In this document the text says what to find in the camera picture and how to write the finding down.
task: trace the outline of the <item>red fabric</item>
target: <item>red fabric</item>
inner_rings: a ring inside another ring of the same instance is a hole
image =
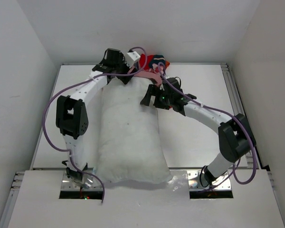
[[[139,68],[141,68],[145,62],[146,56],[144,54],[141,55],[139,60]],[[170,62],[166,61],[164,56],[162,55],[150,55],[147,56],[147,64],[144,67],[144,71],[136,74],[136,77],[143,77],[152,80],[157,86],[162,84],[161,76],[159,74],[157,65],[159,62],[162,62],[166,68],[170,65]]]

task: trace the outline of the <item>purple cable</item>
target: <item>purple cable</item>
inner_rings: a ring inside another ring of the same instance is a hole
[[[180,90],[178,90],[177,88],[175,88],[175,87],[166,79],[166,77],[164,76],[164,74],[166,74],[166,67],[165,67],[165,65],[164,65],[163,63],[159,63],[159,64],[158,64],[158,70],[159,70],[159,73],[160,73],[160,75],[161,75],[161,78],[162,78],[174,91],[176,91],[177,93],[181,94],[183,97],[189,99],[190,101],[196,103],[197,105],[202,106],[202,104],[201,104],[200,102],[197,102],[197,101],[193,100],[191,97],[185,95],[183,92],[181,92]],[[207,105],[204,105],[203,107],[204,107],[204,108],[207,108],[207,109],[210,109],[210,110],[213,110],[213,111],[216,111],[216,112],[221,112],[221,113],[224,113],[224,114],[230,116],[230,117],[239,125],[239,127],[240,127],[241,130],[243,131],[245,137],[246,137],[247,140],[248,140],[248,143],[249,143],[249,146],[250,146],[250,149],[251,149],[251,152],[252,152],[252,158],[253,158],[252,174],[251,174],[250,178],[249,178],[247,181],[240,181],[240,180],[238,179],[236,173],[235,173],[235,170],[236,170],[236,168],[237,168],[237,167],[235,166],[235,164],[233,164],[233,166],[232,166],[232,173],[233,173],[233,176],[234,176],[235,180],[236,180],[239,184],[248,184],[248,183],[250,183],[250,182],[254,179],[254,177],[255,177],[255,175],[256,175],[256,172],[257,172],[257,156],[256,156],[256,155],[257,155],[257,152],[256,152],[256,150],[255,150],[255,148],[254,148],[254,146],[253,146],[253,143],[252,143],[252,141],[251,141],[251,138],[249,137],[248,132],[246,131],[246,129],[244,128],[244,126],[241,124],[241,122],[240,122],[234,115],[230,114],[229,112],[226,112],[226,111],[224,111],[224,110],[220,110],[220,109],[218,109],[218,108],[213,108],[213,107],[210,107],[210,106],[207,106]]]
[[[143,53],[145,54],[145,56],[147,56],[147,53],[146,53],[146,51],[145,51],[144,48],[142,48],[142,47],[133,47],[133,48],[131,48],[130,50],[132,51],[133,49],[140,49],[140,50],[143,51]],[[146,65],[147,65],[147,58],[145,58],[144,65],[141,67],[141,69],[139,69],[138,71],[136,71],[136,72],[134,72],[134,73],[131,73],[131,74],[100,74],[100,75],[96,75],[96,76],[94,76],[93,78],[91,78],[91,79],[89,79],[89,80],[86,80],[86,81],[84,81],[84,82],[80,82],[80,83],[77,83],[77,84],[75,84],[75,85],[71,85],[71,86],[69,86],[69,87],[67,87],[67,88],[65,88],[65,89],[63,89],[63,90],[61,90],[61,91],[59,91],[58,93],[56,93],[56,94],[50,99],[50,101],[49,101],[48,104],[46,105],[46,108],[44,109],[43,114],[42,114],[42,130],[43,130],[43,132],[44,132],[44,136],[45,136],[45,138],[46,138],[48,144],[49,144],[51,147],[53,147],[55,150],[57,150],[57,151],[60,151],[60,152],[69,152],[71,164],[74,166],[74,168],[75,168],[78,172],[80,172],[80,173],[82,173],[82,174],[90,175],[90,176],[96,178],[96,179],[99,181],[99,183],[101,184],[101,187],[103,188],[103,197],[102,197],[101,203],[104,202],[104,198],[105,198],[105,194],[104,194],[104,193],[105,193],[105,186],[104,186],[103,182],[102,182],[97,176],[95,176],[94,174],[91,174],[91,173],[88,173],[88,172],[85,172],[85,171],[82,171],[81,169],[79,169],[79,168],[75,165],[75,163],[74,163],[74,161],[73,161],[73,156],[72,156],[72,151],[71,151],[71,150],[69,150],[69,149],[60,149],[60,148],[56,147],[56,146],[52,143],[52,141],[50,140],[50,138],[49,138],[49,136],[48,136],[48,132],[47,132],[47,130],[46,130],[46,116],[47,116],[47,113],[48,113],[48,109],[49,109],[51,103],[52,103],[59,95],[61,95],[63,92],[65,92],[65,91],[67,91],[67,90],[69,90],[69,89],[72,89],[72,88],[75,88],[75,87],[77,87],[77,86],[81,86],[81,85],[83,85],[83,84],[89,83],[89,82],[93,81],[94,79],[96,79],[96,78],[98,78],[98,77],[101,77],[101,76],[127,76],[127,77],[129,77],[129,76],[134,76],[134,75],[136,75],[137,73],[141,72],[141,71],[144,69],[144,67],[145,67]]]

